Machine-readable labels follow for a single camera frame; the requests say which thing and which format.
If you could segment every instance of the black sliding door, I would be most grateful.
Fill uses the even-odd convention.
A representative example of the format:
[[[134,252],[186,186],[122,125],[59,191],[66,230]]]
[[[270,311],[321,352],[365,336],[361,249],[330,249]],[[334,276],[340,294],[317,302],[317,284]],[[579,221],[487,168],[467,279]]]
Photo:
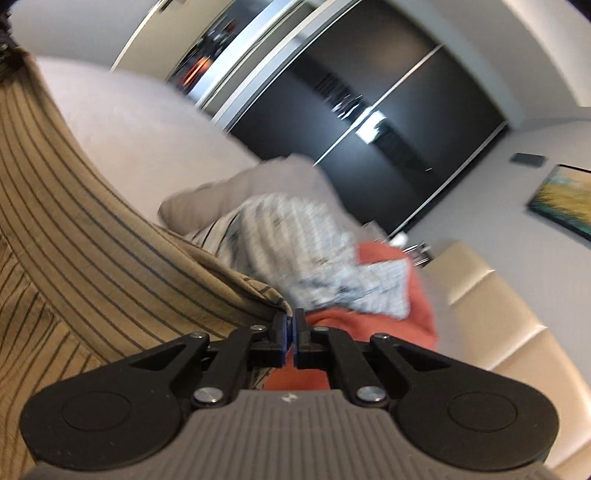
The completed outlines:
[[[363,0],[231,133],[263,160],[302,153],[318,161],[351,214],[392,232],[503,123],[443,47],[384,1]]]

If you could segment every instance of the pillow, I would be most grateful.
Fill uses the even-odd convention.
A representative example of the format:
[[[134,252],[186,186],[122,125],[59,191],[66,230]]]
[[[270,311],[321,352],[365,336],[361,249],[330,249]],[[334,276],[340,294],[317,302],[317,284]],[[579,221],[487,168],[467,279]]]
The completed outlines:
[[[186,235],[211,225],[252,196],[282,192],[324,203],[334,220],[358,243],[375,240],[375,227],[364,229],[345,211],[321,169],[302,155],[258,164],[227,181],[201,185],[165,200],[158,214],[168,228]]]
[[[94,166],[152,222],[159,223],[158,207],[173,193],[260,162],[164,82],[73,60],[38,64]]]

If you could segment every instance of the gray pillow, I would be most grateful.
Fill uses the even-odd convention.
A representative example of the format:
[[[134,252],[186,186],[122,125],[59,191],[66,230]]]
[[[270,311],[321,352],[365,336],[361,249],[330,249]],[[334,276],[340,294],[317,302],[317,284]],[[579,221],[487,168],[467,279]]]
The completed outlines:
[[[211,225],[252,196],[274,192],[323,202],[337,224],[353,233],[357,242],[371,242],[379,237],[376,225],[364,229],[347,213],[321,169],[314,168],[310,159],[295,154],[263,162],[227,181],[177,193],[162,203],[158,214],[168,228],[186,235]]]

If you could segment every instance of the black circular pad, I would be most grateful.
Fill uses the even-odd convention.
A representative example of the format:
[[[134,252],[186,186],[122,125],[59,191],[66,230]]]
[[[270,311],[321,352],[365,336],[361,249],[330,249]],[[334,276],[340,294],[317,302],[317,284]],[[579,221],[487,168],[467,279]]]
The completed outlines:
[[[543,460],[558,432],[556,409],[540,392],[468,365],[416,373],[393,414],[424,453],[472,471]]]
[[[66,423],[83,432],[105,432],[131,414],[127,398],[113,392],[88,392],[66,401],[61,412]]]
[[[460,427],[482,433],[506,429],[517,418],[513,402],[494,393],[468,392],[458,395],[449,402],[447,411]]]
[[[166,446],[181,411],[158,372],[99,368],[33,396],[21,432],[37,461],[101,471],[139,462]]]

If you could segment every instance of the beige leather cushion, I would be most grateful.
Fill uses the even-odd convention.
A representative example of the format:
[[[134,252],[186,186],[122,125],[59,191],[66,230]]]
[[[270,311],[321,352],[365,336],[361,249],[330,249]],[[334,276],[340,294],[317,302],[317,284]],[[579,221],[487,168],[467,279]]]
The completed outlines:
[[[424,269],[452,305],[463,338],[461,359],[492,369],[545,327],[509,285],[462,242]]]
[[[560,430],[547,466],[558,466],[591,440],[591,391],[548,330],[532,338],[495,372],[537,388],[556,406]]]
[[[462,242],[454,243],[424,268],[454,304],[493,269]]]
[[[572,457],[566,459],[554,471],[565,480],[587,480],[587,478],[591,478],[591,442],[583,446]]]
[[[423,292],[428,298],[435,315],[437,327],[437,351],[445,356],[455,358],[462,362],[466,359],[466,341],[462,336],[459,322],[453,313],[452,307],[438,285],[423,271],[422,268],[415,269],[423,287]]]
[[[496,272],[455,302],[453,310],[466,342],[464,361],[487,370],[545,329]]]

